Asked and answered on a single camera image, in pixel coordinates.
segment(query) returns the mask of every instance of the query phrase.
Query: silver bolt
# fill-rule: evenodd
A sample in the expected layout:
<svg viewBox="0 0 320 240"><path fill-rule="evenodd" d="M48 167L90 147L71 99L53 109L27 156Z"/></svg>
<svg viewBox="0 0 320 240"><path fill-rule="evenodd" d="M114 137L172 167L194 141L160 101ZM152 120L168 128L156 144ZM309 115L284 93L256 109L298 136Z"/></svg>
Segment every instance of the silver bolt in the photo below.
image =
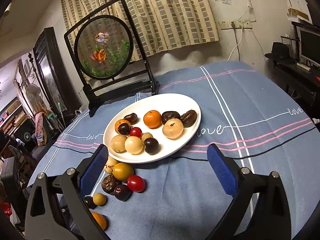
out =
<svg viewBox="0 0 320 240"><path fill-rule="evenodd" d="M273 172L271 173L271 175L272 175L272 177L274 177L274 178L278 178L278 177L279 177L279 173L276 172L276 171L273 171Z"/></svg>
<svg viewBox="0 0 320 240"><path fill-rule="evenodd" d="M38 179L42 179L44 177L44 173L40 172L37 177L38 177Z"/></svg>
<svg viewBox="0 0 320 240"><path fill-rule="evenodd" d="M72 174L74 174L75 173L75 169L74 168L69 168L69 169L67 169L67 174L68 175L72 175Z"/></svg>
<svg viewBox="0 0 320 240"><path fill-rule="evenodd" d="M250 173L250 170L249 170L247 167L243 167L243 168L241 168L241 172L242 172L243 174L249 174L249 173Z"/></svg>

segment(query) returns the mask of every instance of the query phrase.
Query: round decorative panel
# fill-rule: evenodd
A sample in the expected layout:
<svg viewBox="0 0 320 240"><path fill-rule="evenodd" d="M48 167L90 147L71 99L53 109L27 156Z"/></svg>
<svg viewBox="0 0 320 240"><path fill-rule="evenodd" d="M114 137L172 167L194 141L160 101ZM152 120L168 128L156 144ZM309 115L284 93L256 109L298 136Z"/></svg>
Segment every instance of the round decorative panel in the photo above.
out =
<svg viewBox="0 0 320 240"><path fill-rule="evenodd" d="M98 80L111 79L130 62L133 39L129 28L119 18L96 16L79 30L74 51L86 75Z"/></svg>

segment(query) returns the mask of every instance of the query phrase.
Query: oval plate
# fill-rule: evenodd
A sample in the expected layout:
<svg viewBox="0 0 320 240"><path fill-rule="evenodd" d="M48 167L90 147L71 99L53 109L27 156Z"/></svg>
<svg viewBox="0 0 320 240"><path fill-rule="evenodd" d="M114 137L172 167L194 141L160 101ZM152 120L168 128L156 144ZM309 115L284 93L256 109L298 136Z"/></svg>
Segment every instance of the oval plate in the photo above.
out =
<svg viewBox="0 0 320 240"><path fill-rule="evenodd" d="M182 135L176 140L171 140L164 136L162 133L163 124L161 124L161 126L157 129L150 129L143 122L143 116L151 110L157 110L161 114L165 111L177 111L180 115L182 115L190 109L196 111L197 120L193 126L184 128ZM155 139L158 140L160 145L160 150L158 153L149 155L145 152L145 150L143 150L138 155L132 155L128 152L116 153L111 149L110 141L114 136L117 135L115 131L115 123L131 113L136 113L139 118L138 122L132 127L139 127L143 133L149 132ZM127 106L109 122L103 133L103 144L108 147L109 155L118 161L124 163L151 163L168 157L181 149L198 130L200 120L200 107L196 101L190 97L181 94L160 94L150 96Z"/></svg>

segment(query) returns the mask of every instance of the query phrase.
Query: remote control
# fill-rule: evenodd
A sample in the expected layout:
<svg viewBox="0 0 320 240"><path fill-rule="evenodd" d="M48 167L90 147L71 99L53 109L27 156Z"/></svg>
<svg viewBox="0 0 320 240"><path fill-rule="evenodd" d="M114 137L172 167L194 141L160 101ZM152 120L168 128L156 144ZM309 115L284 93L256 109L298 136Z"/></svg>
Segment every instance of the remote control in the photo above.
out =
<svg viewBox="0 0 320 240"><path fill-rule="evenodd" d="M298 66L298 67L301 67L301 68L303 68L303 69L305 69L305 70L307 70L307 71L310 71L310 70L311 70L310 67L308 67L308 66L306 66L306 65L304 65L303 63L300 63L300 62L297 63L297 66Z"/></svg>

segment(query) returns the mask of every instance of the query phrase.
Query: orange fruit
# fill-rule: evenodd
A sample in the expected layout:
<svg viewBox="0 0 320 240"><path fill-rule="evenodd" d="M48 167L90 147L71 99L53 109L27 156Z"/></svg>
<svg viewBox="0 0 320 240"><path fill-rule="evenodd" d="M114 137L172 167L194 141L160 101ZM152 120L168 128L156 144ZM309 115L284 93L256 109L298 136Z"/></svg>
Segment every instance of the orange fruit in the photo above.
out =
<svg viewBox="0 0 320 240"><path fill-rule="evenodd" d="M143 122L151 129L158 128L162 124L161 114L157 110L151 110L144 115Z"/></svg>
<svg viewBox="0 0 320 240"><path fill-rule="evenodd" d="M96 222L99 224L99 226L102 228L102 230L106 230L108 224L107 224L107 221L105 220L105 218L96 212L91 212L91 214L94 217L94 219L96 220Z"/></svg>
<svg viewBox="0 0 320 240"><path fill-rule="evenodd" d="M119 127L119 125L121 125L122 123L127 123L128 125L131 125L130 122L129 122L128 120L125 120L125 119L120 119L120 120L116 121L115 130L116 130L116 133L117 133L117 134L120 134L120 133L118 132L118 127Z"/></svg>

